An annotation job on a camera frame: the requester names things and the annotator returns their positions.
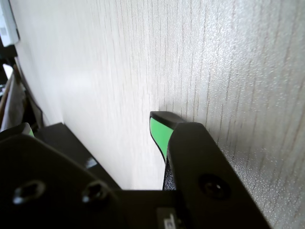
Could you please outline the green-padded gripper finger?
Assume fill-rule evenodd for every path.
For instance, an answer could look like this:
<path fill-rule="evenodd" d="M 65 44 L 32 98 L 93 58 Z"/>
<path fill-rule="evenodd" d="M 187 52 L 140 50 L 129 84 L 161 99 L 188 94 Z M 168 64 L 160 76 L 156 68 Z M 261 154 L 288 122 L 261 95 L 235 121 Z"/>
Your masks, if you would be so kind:
<path fill-rule="evenodd" d="M 188 228 L 269 228 L 203 124 L 152 111 L 150 134 L 165 160 L 164 184 L 174 183 Z"/>

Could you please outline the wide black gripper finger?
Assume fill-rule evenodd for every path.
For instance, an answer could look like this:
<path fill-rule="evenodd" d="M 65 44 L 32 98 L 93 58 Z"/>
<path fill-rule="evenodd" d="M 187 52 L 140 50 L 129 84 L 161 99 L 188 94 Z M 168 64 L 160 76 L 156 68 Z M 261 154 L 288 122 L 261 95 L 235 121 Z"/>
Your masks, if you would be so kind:
<path fill-rule="evenodd" d="M 0 226 L 118 229 L 122 213 L 104 181 L 22 124 L 0 134 Z"/>

